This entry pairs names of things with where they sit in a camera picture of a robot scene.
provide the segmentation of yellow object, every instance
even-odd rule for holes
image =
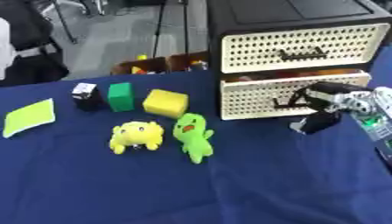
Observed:
[[[145,54],[137,55],[137,60],[147,60],[147,55]]]
[[[144,70],[142,70],[142,68],[140,68],[138,66],[132,67],[132,73],[133,74],[147,74]]]
[[[187,94],[153,89],[143,102],[145,112],[171,118],[180,118],[188,108]]]
[[[148,150],[155,151],[164,141],[164,132],[156,122],[126,122],[113,128],[110,149],[120,155],[127,146],[145,144]]]

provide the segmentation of navy blue cloth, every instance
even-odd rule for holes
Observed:
[[[381,54],[372,86],[392,87],[391,59],[391,50]],[[0,115],[53,98],[57,116],[0,139],[0,223],[392,223],[392,177],[350,117],[313,136],[290,131],[287,118],[223,122],[209,72],[84,81],[102,95],[131,82],[136,110],[78,110],[71,90],[80,80],[0,89]],[[153,88],[190,95],[190,111],[216,131],[213,157],[192,164],[174,121],[143,112]],[[114,155],[112,128],[135,120],[162,124],[164,144]]]

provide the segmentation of drawer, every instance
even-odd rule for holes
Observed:
[[[348,83],[365,87],[370,80],[370,74],[361,70],[337,74],[322,72],[321,75],[275,80],[237,82],[221,80],[220,114],[223,120],[309,115],[315,111],[307,107],[275,108],[274,99],[279,104],[287,104],[295,91],[319,81]]]
[[[228,35],[221,40],[224,74],[368,63],[390,24]]]

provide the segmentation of gray carpet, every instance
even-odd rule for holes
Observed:
[[[109,1],[106,16],[91,18],[73,6],[63,5],[61,9],[72,34],[79,40],[77,45],[71,44],[55,11],[48,14],[55,24],[53,36],[64,48],[65,62],[71,70],[66,80],[106,76],[113,65],[122,61],[135,60],[139,54],[151,57],[159,7],[123,8],[117,1]],[[205,0],[190,0],[188,19],[190,52],[206,50]],[[159,41],[157,56],[185,50],[183,9],[175,0],[169,1],[165,9]]]

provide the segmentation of cube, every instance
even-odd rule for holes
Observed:
[[[108,104],[114,112],[133,110],[135,106],[132,85],[128,82],[110,85]]]
[[[73,101],[78,109],[96,111],[105,104],[95,84],[79,83],[72,91]]]
[[[187,94],[153,89],[143,102],[143,107],[147,113],[177,119],[186,112],[188,101],[189,97]]]

